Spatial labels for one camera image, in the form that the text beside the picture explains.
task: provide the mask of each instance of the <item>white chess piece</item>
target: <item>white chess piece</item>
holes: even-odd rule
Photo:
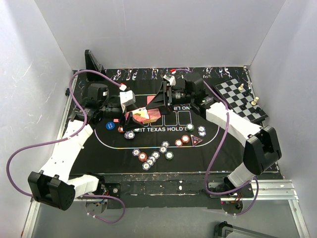
[[[240,87],[238,88],[240,91],[242,91],[243,90],[243,83],[240,85]]]
[[[254,98],[254,101],[251,102],[251,105],[255,106],[258,102],[258,99],[259,99],[258,97]]]

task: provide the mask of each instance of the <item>triangular dealer marker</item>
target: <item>triangular dealer marker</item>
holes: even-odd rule
[[[196,146],[196,145],[198,145],[200,142],[203,141],[203,139],[198,138],[198,137],[196,137],[196,136],[194,136],[194,135],[190,135],[190,137],[192,138],[192,145],[193,145],[193,147]]]

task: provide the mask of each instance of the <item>blue round button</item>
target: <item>blue round button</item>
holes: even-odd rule
[[[112,130],[112,129],[114,129],[114,123],[113,122],[108,122],[107,124],[106,124],[106,128],[108,129],[108,130]]]

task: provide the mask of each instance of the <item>gray floor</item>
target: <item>gray floor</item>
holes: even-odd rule
[[[105,210],[103,217],[115,219],[120,212]],[[206,208],[130,208],[116,224],[87,216],[84,202],[74,202],[67,211],[41,204],[32,237],[212,238],[214,226],[222,221],[280,238],[299,237],[288,201],[257,201],[236,218]]]

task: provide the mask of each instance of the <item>white backdrop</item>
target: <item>white backdrop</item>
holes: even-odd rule
[[[292,179],[317,237],[317,1],[286,0],[251,65],[259,104],[277,130],[282,174]]]
[[[72,71],[32,0],[0,1],[0,39],[0,237],[17,238],[30,197],[11,186],[6,162],[20,147],[56,139]],[[30,192],[28,175],[52,149],[31,149],[13,159],[11,174],[20,188]]]
[[[285,0],[35,0],[72,69],[251,64]]]

